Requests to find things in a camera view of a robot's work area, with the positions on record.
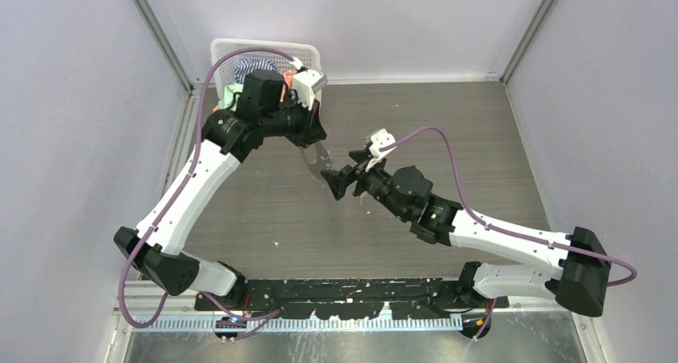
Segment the worn black surface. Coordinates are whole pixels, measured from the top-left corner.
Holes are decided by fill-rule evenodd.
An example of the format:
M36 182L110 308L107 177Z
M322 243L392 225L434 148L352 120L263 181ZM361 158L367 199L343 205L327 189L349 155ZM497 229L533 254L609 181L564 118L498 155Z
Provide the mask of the worn black surface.
M448 317L446 309L468 308L458 297L456 283L441 278L254 279L247 282L245 304L232 309L264 313L281 308L285 319L308 319L315 312L320 319L336 315L347 320L376 317L388 302L393 319L435 319ZM506 297L496 305L508 306ZM196 298L195 309L217 310L205 297Z

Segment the table surface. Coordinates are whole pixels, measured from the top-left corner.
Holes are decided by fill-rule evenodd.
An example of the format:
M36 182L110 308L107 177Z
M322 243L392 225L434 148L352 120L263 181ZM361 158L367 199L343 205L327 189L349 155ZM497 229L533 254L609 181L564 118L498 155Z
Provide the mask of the table surface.
M217 103L211 89L207 107ZM396 138L438 125L452 141L461 180L476 211L547 229L532 171L509 100L498 82L326 86L322 145L334 169L352 163L350 150L386 128ZM197 220L186 250L223 261L251 278L456 277L467 261L508 261L474 249L416 239L370 197L335 201L304 156L284 138L269 138L215 193ZM459 200L445 144L434 132L389 155L392 174L415 165L433 192Z

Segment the laundry basket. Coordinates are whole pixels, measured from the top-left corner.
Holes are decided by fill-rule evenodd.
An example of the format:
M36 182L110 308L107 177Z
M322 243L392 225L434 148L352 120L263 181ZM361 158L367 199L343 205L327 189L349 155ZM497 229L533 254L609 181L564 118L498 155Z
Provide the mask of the laundry basket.
M209 48L210 52L212 53L212 63L214 64L219 58L230 52L239 49L245 49L247 47L267 47L270 49L280 50L284 53L292 55L293 57L299 58L305 66L315 67L317 69L321 68L320 53L318 53L318 50L313 46L285 42L252 41L249 39L214 39L212 41L211 47ZM292 65L289 64L289 61L280 55L264 52L236 55L219 66L219 70L214 75L214 81L217 84L219 99L224 98L224 86L233 84L235 82L235 66L245 58L269 59L271 62L274 62L280 67L281 72L292 69Z

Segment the white panel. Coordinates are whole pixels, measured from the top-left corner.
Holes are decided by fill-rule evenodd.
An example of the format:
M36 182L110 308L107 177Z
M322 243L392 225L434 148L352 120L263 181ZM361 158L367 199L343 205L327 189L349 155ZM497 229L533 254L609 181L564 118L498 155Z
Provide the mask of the white panel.
M678 354L676 21L678 0L559 0L509 85L553 229L638 269L605 297L610 361Z
M0 361L102 361L113 235L158 198L185 93L131 0L0 0L0 31Z
M540 1L149 0L192 79L246 38L317 47L331 81L498 78Z

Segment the striped cloth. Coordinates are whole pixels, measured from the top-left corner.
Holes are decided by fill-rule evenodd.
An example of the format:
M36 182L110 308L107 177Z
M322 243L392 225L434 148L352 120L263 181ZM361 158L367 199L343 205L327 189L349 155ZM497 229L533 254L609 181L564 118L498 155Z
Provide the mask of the striped cloth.
M235 65L235 82L245 82L245 76L257 69L280 71L277 64L268 59L242 59Z

